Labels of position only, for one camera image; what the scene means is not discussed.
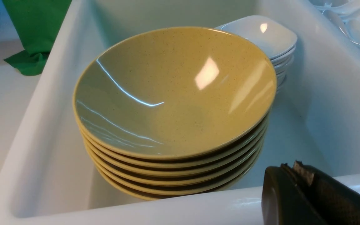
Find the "yellow bowl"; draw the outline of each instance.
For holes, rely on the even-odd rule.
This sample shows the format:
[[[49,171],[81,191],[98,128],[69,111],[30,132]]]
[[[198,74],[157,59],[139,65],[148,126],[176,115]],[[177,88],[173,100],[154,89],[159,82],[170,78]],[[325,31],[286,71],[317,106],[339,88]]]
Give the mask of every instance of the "yellow bowl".
[[[96,155],[99,158],[103,159],[106,163],[109,163],[113,166],[116,166],[118,168],[122,168],[126,171],[130,171],[133,173],[141,174],[141,175],[147,175],[152,177],[159,177],[159,178],[181,178],[181,177],[188,177],[193,175],[202,174],[205,172],[212,171],[214,169],[228,166],[231,163],[237,162],[237,161],[245,161],[247,160],[251,154],[252,151],[250,149],[253,149],[255,144],[262,141],[261,137],[264,137],[266,130],[263,130],[260,132],[260,134],[254,138],[251,142],[249,142],[245,147],[240,149],[239,151],[223,158],[222,160],[212,162],[206,165],[203,165],[201,167],[192,167],[187,169],[156,169],[153,170],[151,168],[146,167],[136,167],[135,165],[130,165],[128,163],[116,160],[114,158],[109,157],[108,155],[104,154],[100,150],[98,150],[96,147],[94,147],[92,144],[84,140],[84,144],[86,146],[87,151],[92,155]]]
[[[252,168],[252,166],[255,164],[256,160],[252,163],[251,167],[249,167],[248,169],[246,169],[242,174],[240,174],[238,177],[236,177],[235,179],[231,180],[230,182],[218,187],[218,188],[214,188],[212,190],[208,190],[205,192],[201,192],[201,193],[207,193],[207,192],[214,192],[214,191],[224,191],[228,188],[230,188],[232,185],[236,184],[237,181],[239,181],[241,178],[244,177],[244,175],[246,175],[246,173]],[[104,174],[100,169],[96,168],[96,170],[98,171],[98,173],[104,178],[104,180],[106,180],[110,185],[112,185],[114,188],[118,189],[119,191],[131,195],[133,197],[136,198],[140,198],[146,201],[154,201],[154,200],[159,200],[159,199],[164,199],[164,198],[173,198],[176,196],[168,196],[168,195],[153,195],[153,194],[149,194],[149,193],[145,193],[142,191],[137,191],[131,188],[128,188],[114,180],[112,180],[111,178],[109,178],[106,174]]]
[[[196,158],[188,158],[187,160],[182,160],[182,161],[145,161],[138,158],[129,158],[124,155],[118,154],[114,151],[111,151],[103,147],[102,145],[98,144],[96,141],[92,140],[89,136],[87,136],[86,132],[82,130],[80,130],[80,132],[86,142],[87,141],[90,142],[90,144],[94,145],[94,147],[96,147],[98,150],[108,155],[109,157],[112,157],[119,161],[123,161],[125,163],[133,164],[140,167],[146,167],[146,168],[190,168],[220,160],[240,150],[241,148],[246,146],[250,141],[252,141],[262,131],[263,128],[266,127],[268,120],[269,120],[268,116],[265,117],[260,122],[260,124],[258,124],[251,132],[246,134],[245,137],[240,138],[236,142],[228,146],[225,146],[218,151],[214,151],[208,155],[203,155]]]
[[[130,37],[97,57],[76,84],[73,107],[81,130],[105,148],[182,159],[251,131],[276,86],[272,63],[248,40],[172,27]]]
[[[232,171],[221,175],[218,178],[205,181],[202,183],[194,184],[194,185],[188,185],[188,186],[182,186],[182,187],[157,187],[157,186],[149,186],[144,185],[141,183],[135,183],[126,181],[125,179],[122,179],[109,171],[107,171],[105,168],[103,168],[99,164],[95,164],[97,169],[101,171],[103,174],[105,174],[110,180],[115,181],[117,184],[121,184],[122,187],[140,191],[143,193],[153,194],[153,195],[161,195],[161,196],[181,196],[181,195],[192,195],[196,193],[202,193],[209,190],[212,190],[214,188],[220,188],[220,186],[227,184],[228,182],[231,182],[233,179],[236,179],[239,175],[244,174],[244,172],[251,168],[251,165],[254,163],[254,161],[257,159],[262,147],[260,147],[254,155],[250,158],[250,160],[244,162],[243,164],[239,165],[237,168],[233,169]]]
[[[222,166],[216,169],[213,169],[209,172],[199,174],[199,175],[191,175],[187,177],[151,177],[146,175],[140,175],[133,172],[126,171],[124,169],[121,169],[119,167],[116,167],[112,164],[108,164],[104,162],[101,158],[99,158],[96,154],[94,154],[90,149],[87,149],[87,152],[91,156],[92,160],[95,164],[99,164],[103,168],[105,168],[107,171],[118,175],[121,178],[125,178],[129,181],[134,181],[138,183],[143,183],[146,185],[154,185],[154,186],[186,186],[196,183],[201,183],[204,181],[208,181],[210,179],[214,179],[220,175],[223,175],[234,168],[236,168],[238,165],[242,164],[243,162],[250,160],[254,152],[256,152],[260,146],[263,144],[263,138],[257,142],[257,144],[254,145],[253,148],[249,149],[244,155],[239,157],[238,159],[234,160],[233,162],[228,163],[226,166]]]

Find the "bowl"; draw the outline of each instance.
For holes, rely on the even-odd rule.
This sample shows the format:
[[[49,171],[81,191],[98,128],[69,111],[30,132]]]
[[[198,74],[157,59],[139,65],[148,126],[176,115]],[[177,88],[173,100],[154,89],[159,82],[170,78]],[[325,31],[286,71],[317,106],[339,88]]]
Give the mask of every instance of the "bowl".
[[[121,184],[123,187],[131,188],[136,191],[149,193],[153,195],[163,195],[163,196],[181,196],[181,195],[191,195],[196,193],[201,193],[205,191],[209,191],[214,188],[219,188],[221,185],[225,185],[226,183],[236,179],[239,175],[243,174],[248,168],[251,167],[255,158],[260,154],[262,147],[260,147],[254,155],[244,163],[238,165],[233,170],[227,172],[224,175],[221,175],[217,178],[211,179],[209,181],[197,183],[194,185],[188,185],[183,187],[157,187],[151,185],[145,185],[142,183],[132,182],[119,176],[114,175],[109,172],[99,164],[96,164],[96,167],[99,171],[101,171],[107,177],[104,177],[106,180],[109,178],[110,180],[115,181],[118,184]]]
[[[214,151],[208,155],[203,155],[201,157],[189,158],[186,160],[179,160],[179,161],[173,161],[173,160],[171,160],[171,161],[151,161],[151,160],[147,161],[147,160],[140,160],[138,158],[126,157],[124,155],[118,154],[114,151],[111,151],[111,150],[101,146],[100,144],[98,144],[97,142],[92,140],[90,137],[88,137],[83,131],[80,131],[80,132],[83,136],[83,139],[86,142],[89,142],[90,144],[92,144],[94,147],[96,147],[97,149],[99,149],[101,152],[108,155],[109,157],[112,157],[119,161],[123,161],[125,163],[133,164],[135,166],[140,166],[140,167],[144,167],[144,168],[170,168],[170,169],[173,169],[173,168],[190,168],[190,167],[200,166],[200,165],[204,165],[207,163],[211,163],[211,162],[220,160],[230,154],[233,154],[234,152],[236,152],[236,151],[240,150],[241,148],[243,148],[244,146],[246,146],[257,135],[259,135],[260,132],[267,126],[266,125],[267,123],[268,123],[268,116],[266,116],[260,122],[260,124],[258,124],[252,131],[250,131],[248,134],[246,134],[246,136],[238,139],[234,143],[227,145],[227,146],[225,146],[217,151]]]
[[[288,60],[290,57],[293,56],[294,51],[295,51],[296,46],[294,46],[291,50],[289,50],[288,52],[284,53],[283,55],[271,60],[271,62],[273,63],[273,65],[277,65],[285,60]]]
[[[247,160],[256,149],[254,148],[256,144],[260,144],[263,140],[265,131],[262,131],[256,138],[254,138],[251,142],[249,142],[246,146],[242,147],[239,151],[224,157],[219,161],[215,161],[212,163],[208,163],[198,167],[186,168],[186,169],[152,169],[147,167],[138,167],[135,165],[131,165],[125,163],[123,161],[117,160],[115,158],[111,158],[108,155],[101,152],[99,149],[94,147],[89,142],[85,142],[86,150],[91,157],[99,157],[106,164],[110,164],[110,168],[121,168],[124,171],[130,171],[132,173],[158,177],[158,178],[183,178],[194,176],[202,173],[206,173],[215,169],[224,170],[225,167],[231,166],[231,164],[244,162]]]
[[[255,160],[252,162],[250,167],[248,167],[246,170],[244,170],[240,175],[238,175],[233,180],[227,182],[224,185],[221,185],[221,186],[219,186],[217,188],[213,188],[213,189],[205,191],[205,192],[224,191],[224,190],[230,188],[232,185],[236,184],[241,178],[243,178],[244,175],[247,174],[247,172],[256,163],[257,158],[258,157],[255,158]],[[131,195],[133,197],[140,198],[140,199],[143,199],[143,200],[146,200],[146,201],[153,201],[153,200],[159,200],[159,199],[163,199],[163,198],[172,198],[172,197],[174,197],[174,196],[168,196],[168,195],[154,195],[154,194],[134,190],[132,188],[126,187],[126,186],[112,180],[106,174],[104,174],[98,167],[96,167],[96,170],[110,185],[112,185],[113,187],[115,187],[119,191],[121,191],[121,192],[123,192],[125,194],[128,194],[128,195]]]
[[[172,27],[130,37],[98,56],[78,80],[73,106],[80,129],[111,151],[182,159],[251,131],[276,87],[272,63],[248,40]]]
[[[250,40],[271,60],[289,51],[297,42],[297,35],[293,31],[268,17],[259,15],[244,17],[217,29],[232,32]]]
[[[168,186],[168,187],[178,187],[178,186],[187,186],[187,185],[193,185],[197,183],[201,183],[204,181],[211,180],[213,178],[217,178],[220,175],[223,175],[234,168],[236,168],[238,165],[242,164],[245,161],[250,161],[253,157],[254,153],[260,148],[260,146],[263,144],[263,142],[257,143],[252,149],[248,151],[247,154],[245,154],[245,157],[240,158],[239,160],[235,161],[234,163],[229,163],[230,165],[227,167],[218,168],[215,170],[212,170],[208,173],[199,174],[196,176],[188,176],[188,177],[175,177],[175,178],[167,178],[167,177],[150,177],[146,175],[139,175],[134,173],[129,173],[126,170],[123,170],[121,168],[109,165],[105,163],[101,158],[98,158],[95,154],[90,152],[89,154],[94,161],[94,164],[97,165],[97,167],[102,167],[106,169],[106,171],[109,171],[109,173],[114,174],[115,176],[118,176],[120,178],[124,178],[125,180],[134,181],[137,183],[142,183],[146,185],[152,185],[152,186]]]
[[[291,56],[289,60],[285,61],[284,63],[281,63],[274,67],[274,70],[276,71],[276,76],[278,76],[279,73],[286,71],[288,67],[290,67],[294,63],[294,56]]]

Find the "speckled bowl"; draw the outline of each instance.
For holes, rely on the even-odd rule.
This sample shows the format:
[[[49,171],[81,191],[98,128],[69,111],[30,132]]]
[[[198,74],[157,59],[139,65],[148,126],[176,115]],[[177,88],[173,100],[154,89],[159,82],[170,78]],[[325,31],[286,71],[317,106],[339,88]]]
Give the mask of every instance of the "speckled bowl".
[[[118,190],[128,194],[132,195],[136,198],[141,198],[146,201],[153,201],[163,198],[170,198],[170,197],[177,197],[182,195],[189,195],[189,194],[197,194],[197,193],[206,193],[206,192],[214,192],[214,191],[224,191],[228,188],[230,188],[232,185],[236,184],[241,178],[244,177],[244,175],[247,174],[247,172],[254,166],[256,161],[258,160],[258,157],[262,151],[262,147],[258,149],[254,156],[251,157],[251,159],[246,162],[243,165],[240,165],[238,168],[236,168],[234,171],[229,172],[228,174],[224,175],[224,178],[220,180],[211,180],[205,183],[199,183],[194,186],[191,186],[190,189],[187,190],[155,190],[150,191],[147,187],[134,187],[136,189],[131,188],[129,185],[126,186],[122,184],[120,181],[121,179],[118,179],[117,176],[114,176],[113,174],[109,173],[106,169],[101,167],[100,165],[96,164],[96,169],[99,172],[99,174],[113,187],[117,188]]]
[[[242,148],[244,148],[247,144],[253,142],[255,138],[261,134],[261,132],[266,129],[268,125],[268,116],[266,116],[252,131],[250,131],[245,136],[241,137],[237,141],[233,142],[232,144],[229,144],[217,151],[211,152],[207,155],[202,155],[200,157],[194,157],[194,158],[187,158],[183,160],[146,160],[146,159],[139,159],[139,158],[132,158],[127,157],[125,155],[118,154],[114,151],[111,151],[102,145],[98,144],[96,141],[92,140],[90,137],[88,137],[84,131],[80,130],[84,142],[86,144],[92,144],[95,148],[98,149],[98,151],[105,154],[107,157],[110,157],[114,160],[119,160],[124,162],[126,165],[131,165],[133,167],[142,167],[142,168],[153,168],[153,169],[186,169],[191,168],[195,166],[201,166],[208,163],[214,163],[222,160],[223,158],[227,157],[228,155],[231,155],[235,152],[240,151]]]
[[[130,37],[84,70],[74,91],[81,130],[111,151],[169,160],[204,155],[251,131],[276,94],[253,43],[203,27]]]
[[[123,177],[127,179],[134,180],[136,176],[148,176],[151,177],[150,180],[156,179],[162,181],[169,180],[184,180],[190,177],[196,177],[197,175],[206,174],[206,173],[215,173],[216,175],[221,175],[229,170],[232,170],[234,166],[248,160],[251,155],[256,151],[256,147],[260,144],[263,144],[265,131],[262,131],[253,141],[241,148],[239,151],[224,157],[219,161],[215,161],[209,164],[196,166],[192,168],[181,168],[181,169],[156,169],[156,168],[146,168],[146,167],[136,167],[131,164],[121,162],[117,159],[111,158],[103,152],[99,151],[90,143],[85,143],[86,149],[89,152],[89,155],[92,157],[97,157],[101,161],[105,162],[107,169],[112,168],[112,172],[123,174]],[[171,184],[158,184],[161,186],[174,186]]]

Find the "bowl rim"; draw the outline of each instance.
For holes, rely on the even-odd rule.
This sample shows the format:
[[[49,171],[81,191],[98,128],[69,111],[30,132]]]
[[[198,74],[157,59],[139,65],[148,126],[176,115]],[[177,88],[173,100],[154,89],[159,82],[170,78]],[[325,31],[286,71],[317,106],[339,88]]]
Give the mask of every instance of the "bowl rim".
[[[85,142],[84,144],[85,144],[86,148],[93,151],[93,153],[95,155],[102,158],[104,161],[106,161],[114,166],[117,166],[123,170],[129,171],[132,173],[136,173],[136,174],[145,175],[145,176],[157,177],[157,178],[182,178],[182,177],[194,176],[194,175],[207,173],[207,172],[212,171],[219,167],[225,168],[226,165],[234,163],[242,156],[248,155],[248,153],[250,153],[250,151],[256,147],[256,144],[258,144],[258,143],[262,144],[262,141],[263,141],[262,138],[265,137],[266,131],[267,131],[267,125],[266,125],[265,129],[262,130],[251,142],[249,142],[244,147],[242,147],[240,149],[241,151],[233,153],[234,155],[239,155],[238,157],[234,157],[234,155],[233,156],[229,155],[226,158],[219,160],[219,162],[217,162],[215,164],[202,165],[201,167],[196,166],[196,168],[194,168],[194,167],[185,168],[185,169],[180,168],[181,170],[176,170],[176,171],[153,170],[152,168],[142,168],[142,167],[139,168],[134,165],[127,165],[127,163],[123,163],[120,160],[111,158],[108,155],[104,154],[101,150],[99,150],[98,148],[96,148],[94,145],[92,145],[89,142]]]
[[[254,159],[254,161],[250,165],[250,167],[248,167],[246,170],[244,170],[236,178],[234,178],[233,180],[227,182],[224,185],[221,185],[221,186],[219,186],[217,188],[213,188],[211,190],[201,192],[201,193],[215,192],[215,191],[225,191],[226,189],[228,189],[228,188],[232,187],[233,185],[235,185],[238,181],[241,180],[241,178],[243,178],[253,168],[253,166],[257,162],[257,160],[259,158],[259,155],[261,154],[262,151],[263,151],[263,145],[262,145],[262,148],[260,149],[260,151],[258,152],[258,155],[256,156],[256,158]],[[137,190],[134,190],[132,188],[129,188],[129,187],[126,187],[126,186],[124,186],[122,184],[117,183],[116,181],[114,181],[110,177],[108,177],[106,174],[104,174],[104,172],[102,172],[97,167],[96,167],[96,171],[100,174],[100,176],[106,182],[108,182],[110,185],[112,185],[114,188],[118,189],[122,193],[127,194],[127,195],[131,195],[131,196],[136,197],[136,198],[140,198],[140,199],[145,200],[145,201],[154,201],[154,200],[159,200],[159,199],[164,199],[164,198],[174,198],[174,197],[176,197],[176,196],[168,196],[168,195],[153,195],[153,194],[150,194],[150,193],[137,191]]]
[[[269,123],[269,118],[268,116],[266,116],[260,124],[258,124],[255,128],[256,131],[255,132],[249,132],[248,134],[246,134],[244,137],[241,137],[239,140],[243,139],[242,143],[237,144],[236,146],[226,149],[224,152],[219,153],[219,154],[215,154],[215,152],[212,152],[211,156],[208,157],[203,157],[201,159],[197,159],[194,160],[192,159],[191,161],[186,161],[186,162],[175,162],[175,161],[161,161],[161,162],[150,162],[150,161],[145,161],[145,160],[141,160],[138,158],[130,158],[127,157],[125,155],[121,155],[119,153],[116,153],[114,151],[111,151],[105,147],[103,147],[102,145],[98,144],[96,141],[92,140],[90,137],[86,136],[86,134],[84,133],[84,131],[80,130],[80,133],[84,137],[86,138],[86,141],[90,142],[92,145],[94,145],[94,147],[96,147],[97,149],[99,149],[101,152],[103,152],[104,154],[108,155],[109,157],[118,159],[120,161],[123,161],[125,163],[128,164],[133,164],[136,166],[140,166],[140,167],[146,167],[146,168],[190,168],[190,167],[195,167],[195,166],[201,166],[207,163],[211,163],[214,161],[219,161],[221,159],[223,159],[224,157],[227,157],[228,155],[233,154],[236,151],[239,151],[241,148],[245,147],[247,144],[249,144],[251,141],[254,140],[255,137],[257,137],[261,131],[263,131],[266,127],[267,124]]]
[[[111,179],[114,179],[117,183],[119,183],[127,188],[134,189],[136,191],[145,192],[145,193],[153,194],[153,195],[163,195],[163,196],[168,196],[168,197],[181,196],[181,195],[192,195],[192,194],[209,191],[214,188],[219,188],[220,186],[225,185],[228,182],[234,180],[239,175],[244,174],[244,171],[246,171],[248,168],[251,168],[251,165],[253,165],[254,161],[259,157],[262,149],[263,149],[263,144],[261,144],[259,147],[257,147],[257,149],[253,153],[253,155],[251,155],[251,157],[248,158],[250,160],[244,161],[243,163],[238,165],[233,170],[221,175],[221,176],[223,176],[222,179],[218,179],[219,177],[221,177],[221,176],[219,176],[219,177],[214,178],[214,179],[217,179],[217,181],[214,181],[214,179],[207,180],[207,181],[204,181],[201,183],[194,184],[194,185],[200,185],[199,187],[184,189],[184,190],[177,190],[177,191],[159,190],[159,189],[154,189],[152,187],[151,188],[143,187],[142,185],[144,185],[144,184],[142,184],[142,183],[140,183],[140,184],[134,183],[133,184],[131,182],[126,181],[125,179],[120,178],[119,175],[116,175],[116,174],[108,171],[106,168],[103,168],[99,164],[94,164],[94,166],[97,167],[98,169],[102,170],[105,175],[107,175]]]
[[[268,109],[266,110],[266,112],[263,114],[263,116],[256,121],[256,123],[254,125],[252,125],[250,128],[244,130],[242,133],[238,134],[237,136],[233,137],[232,139],[228,140],[227,142],[224,142],[214,148],[211,149],[207,149],[205,151],[199,151],[199,152],[193,152],[193,153],[189,153],[189,154],[184,154],[184,155],[148,155],[148,154],[142,154],[142,153],[138,153],[138,152],[131,152],[131,151],[127,151],[124,149],[121,149],[119,147],[110,145],[108,143],[105,143],[104,141],[100,140],[98,137],[96,137],[94,134],[92,134],[85,126],[84,124],[81,122],[79,115],[77,113],[76,110],[76,93],[77,93],[77,89],[78,86],[80,84],[80,81],[82,80],[82,78],[84,77],[84,75],[86,74],[86,71],[88,71],[88,69],[91,67],[91,65],[93,65],[96,60],[101,57],[102,55],[104,55],[107,51],[115,48],[116,46],[129,41],[129,40],[133,40],[135,38],[138,38],[140,36],[146,35],[146,34],[151,34],[151,33],[157,33],[157,32],[161,32],[163,30],[180,30],[180,29],[196,29],[196,30],[211,30],[211,31],[215,31],[215,32],[220,32],[220,33],[224,33],[227,35],[230,35],[232,37],[238,38],[242,41],[247,41],[248,43],[250,43],[252,46],[256,47],[256,51],[261,52],[261,55],[264,57],[265,61],[268,64],[268,68],[271,70],[271,74],[273,75],[273,82],[275,82],[275,91],[273,93],[272,96],[272,100],[271,100],[271,104],[268,107]],[[151,30],[151,31],[147,31],[141,34],[137,34],[134,35],[132,37],[126,38],[114,45],[112,45],[111,47],[107,48],[105,51],[103,51],[101,54],[99,54],[97,57],[94,58],[94,60],[92,60],[88,66],[82,71],[81,75],[79,76],[79,78],[76,81],[76,85],[74,87],[74,91],[73,91],[73,95],[72,95],[72,107],[73,107],[73,111],[74,111],[74,117],[76,120],[77,125],[79,126],[79,128],[81,130],[83,130],[90,138],[92,138],[94,141],[96,141],[98,144],[102,145],[103,147],[110,149],[112,151],[115,151],[116,153],[122,154],[122,155],[126,155],[129,157],[134,157],[134,158],[140,158],[140,159],[151,159],[151,160],[173,160],[173,159],[186,159],[186,158],[192,158],[192,157],[197,157],[197,156],[201,156],[201,155],[205,155],[208,153],[211,153],[215,150],[218,150],[220,148],[223,148],[226,145],[229,145],[231,143],[233,143],[234,141],[237,141],[239,138],[243,137],[244,135],[248,134],[248,132],[250,132],[251,130],[253,130],[263,119],[266,115],[268,115],[268,113],[270,112],[270,109],[273,105],[274,102],[274,98],[276,96],[276,92],[277,92],[277,78],[276,78],[276,70],[274,69],[273,64],[271,63],[271,60],[269,59],[269,57],[264,53],[263,50],[261,50],[258,46],[256,46],[254,43],[252,43],[251,41],[237,35],[231,32],[227,32],[224,30],[217,30],[214,28],[210,28],[210,27],[193,27],[193,26],[185,26],[185,27],[166,27],[166,28],[161,28],[161,29],[156,29],[156,30]]]
[[[134,176],[131,174],[127,174],[126,172],[121,172],[121,171],[111,167],[106,162],[104,162],[104,160],[101,159],[90,148],[87,148],[87,152],[88,152],[89,156],[92,158],[92,160],[94,161],[94,164],[99,164],[100,166],[105,168],[110,173],[113,173],[114,175],[116,175],[120,178],[124,178],[125,180],[129,180],[131,182],[141,183],[141,184],[145,184],[145,185],[150,185],[150,186],[181,187],[181,186],[194,185],[194,184],[198,184],[201,182],[209,181],[211,179],[214,179],[221,175],[224,175],[227,172],[230,172],[231,170],[233,170],[234,168],[237,167],[237,164],[242,164],[242,163],[250,160],[255,155],[257,150],[259,150],[260,147],[263,145],[263,141],[264,141],[264,137],[261,137],[261,139],[258,142],[256,142],[256,144],[254,146],[252,146],[251,148],[246,148],[245,152],[243,152],[238,158],[234,159],[232,162],[229,162],[228,164],[226,164],[222,167],[218,167],[218,168],[222,168],[218,171],[214,171],[214,170],[212,170],[213,172],[208,171],[206,173],[197,174],[196,177],[193,177],[193,175],[190,175],[191,177],[175,177],[175,178],[173,178],[175,180],[172,180],[172,181],[164,180],[165,179],[164,177],[161,178],[161,180],[152,180],[152,179],[149,179],[148,176],[146,176],[146,175],[145,175],[146,178],[142,178],[142,177],[138,177],[138,174],[137,174],[137,176]]]

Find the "green cloth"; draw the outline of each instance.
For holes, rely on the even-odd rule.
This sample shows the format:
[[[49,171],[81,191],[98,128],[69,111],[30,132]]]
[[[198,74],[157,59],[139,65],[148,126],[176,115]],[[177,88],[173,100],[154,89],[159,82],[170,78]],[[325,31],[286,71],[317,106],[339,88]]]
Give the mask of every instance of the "green cloth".
[[[5,59],[26,76],[43,72],[72,0],[2,0],[24,50]]]

